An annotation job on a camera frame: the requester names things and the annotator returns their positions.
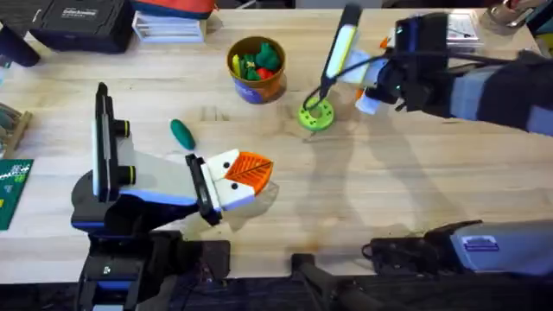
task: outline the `cup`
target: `cup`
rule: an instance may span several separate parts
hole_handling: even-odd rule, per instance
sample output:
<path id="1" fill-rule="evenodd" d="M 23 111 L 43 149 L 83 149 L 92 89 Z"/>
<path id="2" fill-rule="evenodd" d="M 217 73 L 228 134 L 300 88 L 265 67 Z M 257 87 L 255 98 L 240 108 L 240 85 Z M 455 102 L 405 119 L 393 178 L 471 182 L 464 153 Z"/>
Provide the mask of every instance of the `cup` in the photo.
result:
<path id="1" fill-rule="evenodd" d="M 232 70 L 232 57 L 234 55 L 243 56 L 244 54 L 257 54 L 261 49 L 261 43 L 267 42 L 275 50 L 280 58 L 281 65 L 278 70 L 268 79 L 259 81 L 249 81 L 237 76 Z M 286 56 L 283 48 L 274 40 L 262 36 L 246 37 L 236 43 L 229 49 L 226 56 L 226 66 L 232 79 L 236 91 L 245 101 L 251 104 L 263 104 L 278 98 L 284 91 L 283 72 Z"/>

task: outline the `green ring stand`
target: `green ring stand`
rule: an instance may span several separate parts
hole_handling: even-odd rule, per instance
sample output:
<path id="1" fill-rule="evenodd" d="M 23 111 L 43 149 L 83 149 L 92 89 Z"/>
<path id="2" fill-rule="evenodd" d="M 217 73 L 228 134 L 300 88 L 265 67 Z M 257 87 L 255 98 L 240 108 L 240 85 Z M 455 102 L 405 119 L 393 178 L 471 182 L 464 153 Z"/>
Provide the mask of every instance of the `green ring stand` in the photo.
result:
<path id="1" fill-rule="evenodd" d="M 306 106 L 310 107 L 315 104 L 319 99 L 312 97 L 308 100 Z M 317 111 L 319 117 L 313 117 L 312 111 Z M 325 130 L 334 121 L 334 108 L 325 98 L 323 99 L 313 110 L 306 111 L 303 109 L 303 105 L 297 111 L 297 120 L 300 124 L 311 131 Z"/>

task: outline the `green board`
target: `green board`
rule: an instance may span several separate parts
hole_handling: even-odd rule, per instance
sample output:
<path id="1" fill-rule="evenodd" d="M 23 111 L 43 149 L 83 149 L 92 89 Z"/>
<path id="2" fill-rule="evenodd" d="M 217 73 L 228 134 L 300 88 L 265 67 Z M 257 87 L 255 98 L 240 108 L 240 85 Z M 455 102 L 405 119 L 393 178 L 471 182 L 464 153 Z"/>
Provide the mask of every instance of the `green board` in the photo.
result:
<path id="1" fill-rule="evenodd" d="M 0 231 L 8 230 L 33 160 L 0 160 Z"/>

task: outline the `white box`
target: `white box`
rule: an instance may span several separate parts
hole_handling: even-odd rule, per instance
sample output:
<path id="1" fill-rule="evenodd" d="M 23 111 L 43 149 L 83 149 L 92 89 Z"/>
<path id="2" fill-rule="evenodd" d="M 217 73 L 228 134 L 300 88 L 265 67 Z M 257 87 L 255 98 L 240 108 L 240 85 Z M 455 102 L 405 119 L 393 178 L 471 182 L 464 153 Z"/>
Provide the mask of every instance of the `white box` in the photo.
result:
<path id="1" fill-rule="evenodd" d="M 137 11 L 132 28 L 143 42 L 203 42 L 207 22 L 180 17 L 152 16 Z"/>

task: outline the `wooden table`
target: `wooden table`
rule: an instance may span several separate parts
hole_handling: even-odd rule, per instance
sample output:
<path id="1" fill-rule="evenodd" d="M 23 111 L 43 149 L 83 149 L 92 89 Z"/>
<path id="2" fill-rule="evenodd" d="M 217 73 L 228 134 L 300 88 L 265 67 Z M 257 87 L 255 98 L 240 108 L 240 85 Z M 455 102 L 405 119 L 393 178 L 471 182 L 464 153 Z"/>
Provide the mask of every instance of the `wooden table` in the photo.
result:
<path id="1" fill-rule="evenodd" d="M 359 45 L 378 44 L 414 10 L 366 10 Z M 133 43 L 123 55 L 54 53 L 38 48 L 37 67 L 14 66 L 0 101 L 34 113 L 18 157 L 35 159 L 11 227 L 0 232 L 0 282 L 74 282 L 88 241 L 70 225 L 74 183 L 91 168 L 90 120 L 104 81 L 118 118 L 130 120 L 137 150 L 183 162 L 168 122 L 180 118 L 213 156 L 239 148 L 275 162 L 255 204 L 208 227 L 199 217 L 168 225 L 187 238 L 232 243 L 231 276 L 286 276 L 293 252 L 313 252 L 336 274 L 371 273 L 360 247 L 447 223 L 553 217 L 553 139 L 491 124 L 397 113 L 365 116 L 353 89 L 331 92 L 337 122 L 306 138 L 296 109 L 318 85 L 340 10 L 221 10 L 205 44 Z M 485 31 L 483 54 L 513 57 L 536 49 L 526 28 L 499 37 Z M 234 91 L 227 49 L 266 35 L 287 53 L 288 90 L 267 105 Z"/>

